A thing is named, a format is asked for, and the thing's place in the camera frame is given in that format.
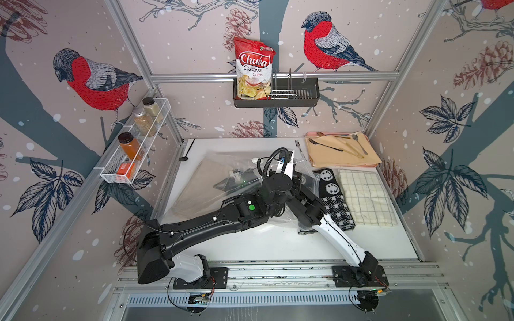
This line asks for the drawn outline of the cream checked cloth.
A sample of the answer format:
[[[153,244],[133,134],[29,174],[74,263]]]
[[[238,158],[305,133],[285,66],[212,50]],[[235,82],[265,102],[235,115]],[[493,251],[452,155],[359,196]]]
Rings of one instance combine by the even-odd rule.
[[[395,227],[392,201],[376,171],[338,170],[345,201],[357,226]]]

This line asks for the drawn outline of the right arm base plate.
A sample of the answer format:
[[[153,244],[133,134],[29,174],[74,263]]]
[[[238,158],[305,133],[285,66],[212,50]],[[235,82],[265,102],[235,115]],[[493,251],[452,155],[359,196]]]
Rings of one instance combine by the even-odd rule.
[[[332,266],[333,281],[337,288],[387,288],[389,281],[383,266],[378,266],[374,275],[358,274],[350,266]]]

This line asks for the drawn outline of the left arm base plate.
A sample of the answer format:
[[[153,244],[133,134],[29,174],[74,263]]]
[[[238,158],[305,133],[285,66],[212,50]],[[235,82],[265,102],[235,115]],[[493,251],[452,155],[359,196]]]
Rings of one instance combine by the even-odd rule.
[[[174,279],[174,290],[211,290],[226,289],[228,280],[227,267],[211,267],[208,272],[192,283],[182,279]]]

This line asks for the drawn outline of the black white patterned scarf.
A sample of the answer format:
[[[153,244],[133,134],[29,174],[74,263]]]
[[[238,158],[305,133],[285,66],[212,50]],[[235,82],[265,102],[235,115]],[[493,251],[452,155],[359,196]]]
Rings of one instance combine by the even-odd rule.
[[[320,169],[302,177],[304,184],[325,203],[325,210],[342,231],[354,230],[356,224],[332,169]]]

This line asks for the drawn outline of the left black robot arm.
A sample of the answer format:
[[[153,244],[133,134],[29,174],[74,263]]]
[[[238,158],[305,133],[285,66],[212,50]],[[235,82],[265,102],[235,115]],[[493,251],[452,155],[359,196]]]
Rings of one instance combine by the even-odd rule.
[[[157,219],[146,221],[138,239],[138,283],[150,284],[166,277],[179,266],[178,255],[190,247],[268,223],[270,218],[281,215],[301,183],[300,173],[275,173],[264,179],[259,188],[226,199],[211,213],[162,225]]]

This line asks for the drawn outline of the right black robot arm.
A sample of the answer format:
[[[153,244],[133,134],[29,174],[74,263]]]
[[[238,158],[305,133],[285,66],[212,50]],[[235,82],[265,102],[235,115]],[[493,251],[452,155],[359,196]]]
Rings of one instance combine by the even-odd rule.
[[[298,222],[312,227],[337,249],[351,267],[358,284],[367,286],[374,281],[378,268],[377,259],[339,228],[326,212],[325,203],[296,179],[293,181],[292,193],[294,198],[287,205]]]

